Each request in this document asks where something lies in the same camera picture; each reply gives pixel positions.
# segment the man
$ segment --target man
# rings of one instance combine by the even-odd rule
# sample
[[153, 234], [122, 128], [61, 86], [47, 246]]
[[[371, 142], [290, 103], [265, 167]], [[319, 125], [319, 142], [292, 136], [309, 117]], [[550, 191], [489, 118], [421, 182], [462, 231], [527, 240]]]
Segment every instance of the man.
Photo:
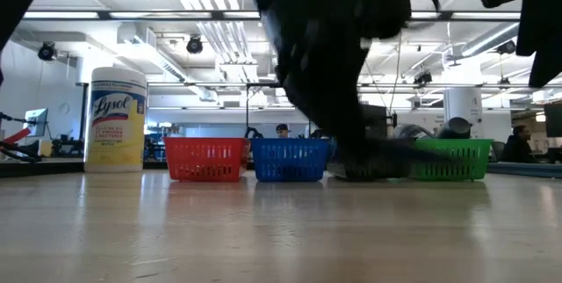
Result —
[[279, 124], [275, 128], [277, 131], [277, 137], [279, 138], [289, 138], [289, 127], [287, 124]]
[[530, 140], [530, 131], [524, 126], [515, 126], [513, 135], [508, 138], [508, 143], [501, 153], [501, 160], [512, 163], [536, 163], [537, 160], [531, 155], [530, 146], [527, 141]]

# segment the red object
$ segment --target red object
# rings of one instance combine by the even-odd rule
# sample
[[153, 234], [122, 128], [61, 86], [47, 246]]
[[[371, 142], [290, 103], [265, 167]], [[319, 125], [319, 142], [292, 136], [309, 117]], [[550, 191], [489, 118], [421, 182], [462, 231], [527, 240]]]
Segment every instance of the red object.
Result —
[[4, 139], [3, 142], [9, 143], [9, 144], [14, 144], [14, 143], [19, 142], [20, 140], [26, 138], [27, 135], [29, 135], [31, 132], [32, 131], [29, 130], [29, 128], [22, 129], [22, 130], [18, 131], [16, 134], [11, 135], [10, 137]]
[[169, 176], [195, 182], [238, 182], [246, 170], [244, 138], [164, 138]]

